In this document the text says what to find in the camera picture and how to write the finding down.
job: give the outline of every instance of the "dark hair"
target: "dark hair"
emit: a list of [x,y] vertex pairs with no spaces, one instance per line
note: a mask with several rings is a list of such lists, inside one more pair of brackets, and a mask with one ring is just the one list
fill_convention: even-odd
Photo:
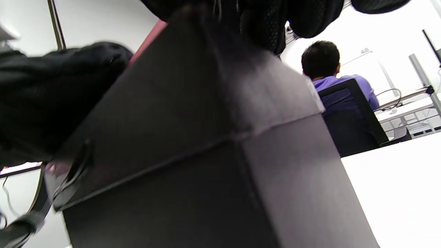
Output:
[[303,72],[311,79],[334,75],[339,62],[338,48],[330,41],[317,41],[302,54]]

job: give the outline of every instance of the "red strap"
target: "red strap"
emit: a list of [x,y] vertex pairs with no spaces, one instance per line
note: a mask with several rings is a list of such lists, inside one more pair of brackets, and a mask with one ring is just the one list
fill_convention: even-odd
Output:
[[149,47],[149,45],[156,39],[156,37],[162,32],[162,30],[167,26],[166,22],[159,20],[156,25],[153,27],[152,31],[150,31],[147,38],[139,47],[138,51],[133,55],[133,57],[129,61],[129,65],[132,64],[135,60],[138,59],[139,56]]

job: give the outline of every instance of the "white desk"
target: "white desk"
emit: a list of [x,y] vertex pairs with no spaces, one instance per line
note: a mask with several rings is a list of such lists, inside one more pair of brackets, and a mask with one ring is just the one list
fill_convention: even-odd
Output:
[[38,170],[41,168],[41,162],[40,163],[25,163],[22,165],[4,168],[2,171],[0,171],[0,178],[4,177],[10,177],[13,175],[26,173],[33,170]]
[[342,159],[381,248],[441,247],[441,133]]
[[388,122],[400,117],[404,117],[408,114],[416,113],[418,111],[421,111],[423,109],[427,109],[432,107],[434,104],[430,97],[426,97],[424,99],[415,101],[413,103],[409,103],[406,105],[403,105],[399,108],[396,108],[394,110],[389,110],[384,113],[380,113],[377,115],[378,121],[380,123]]

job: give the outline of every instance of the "black fabric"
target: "black fabric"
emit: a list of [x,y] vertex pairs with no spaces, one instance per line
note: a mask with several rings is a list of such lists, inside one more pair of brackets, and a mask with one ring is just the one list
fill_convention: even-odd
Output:
[[394,11],[410,0],[352,0],[352,6],[356,10],[367,14],[381,14]]
[[106,42],[42,57],[0,54],[0,168],[49,160],[131,56]]
[[[311,38],[319,35],[340,16],[344,0],[141,0],[156,16],[168,21],[186,4],[201,4],[222,13],[220,21],[240,30],[252,43],[278,55],[285,49],[285,23],[288,20],[296,35]],[[410,0],[353,0],[363,13],[393,11]],[[216,11],[222,6],[222,12]]]
[[290,26],[300,37],[315,37],[340,16],[343,3],[344,0],[290,0]]

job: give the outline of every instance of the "black office chair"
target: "black office chair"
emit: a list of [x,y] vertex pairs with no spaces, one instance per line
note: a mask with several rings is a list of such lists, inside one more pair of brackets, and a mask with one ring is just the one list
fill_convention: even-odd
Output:
[[326,111],[322,114],[341,157],[411,140],[406,127],[394,130],[389,141],[357,81],[319,91]]

